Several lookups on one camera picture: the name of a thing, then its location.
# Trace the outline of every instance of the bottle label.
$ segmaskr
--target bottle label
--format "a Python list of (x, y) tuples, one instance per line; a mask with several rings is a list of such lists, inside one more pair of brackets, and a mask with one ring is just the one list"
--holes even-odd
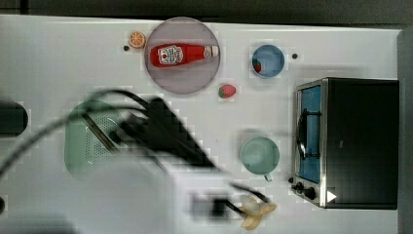
[(177, 64), (182, 62), (182, 48), (176, 46), (168, 46), (158, 49), (160, 64)]

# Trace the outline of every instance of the blue bowl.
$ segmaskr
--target blue bowl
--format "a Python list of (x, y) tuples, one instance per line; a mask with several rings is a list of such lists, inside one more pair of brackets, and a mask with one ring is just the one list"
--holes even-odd
[(252, 68), (263, 78), (278, 75), (284, 66), (282, 51), (273, 45), (265, 45), (258, 48), (252, 56)]

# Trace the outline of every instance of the teal mug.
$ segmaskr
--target teal mug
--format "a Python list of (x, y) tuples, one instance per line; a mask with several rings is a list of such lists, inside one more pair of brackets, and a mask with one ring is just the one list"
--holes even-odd
[(249, 139), (241, 149), (241, 161), (247, 170), (256, 175), (264, 175), (272, 181), (271, 172), (280, 160), (277, 145), (267, 137), (256, 136)]

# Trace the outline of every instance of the strawberry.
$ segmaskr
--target strawberry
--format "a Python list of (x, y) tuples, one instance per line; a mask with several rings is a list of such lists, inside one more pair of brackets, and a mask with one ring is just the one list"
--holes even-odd
[(219, 88), (220, 98), (230, 98), (237, 92), (237, 89), (232, 85), (223, 85)]
[(261, 71), (261, 62), (259, 62), (258, 59), (255, 59), (255, 58), (252, 59), (252, 66), (254, 67), (254, 70), (257, 73)]

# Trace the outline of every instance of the oven window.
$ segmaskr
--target oven window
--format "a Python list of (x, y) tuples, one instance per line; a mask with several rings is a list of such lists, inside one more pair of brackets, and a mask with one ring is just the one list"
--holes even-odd
[[(301, 113), (321, 111), (321, 86), (315, 86), (302, 91)], [(319, 183), (319, 116), (307, 116), (307, 142), (305, 159), (300, 157), (299, 176)]]

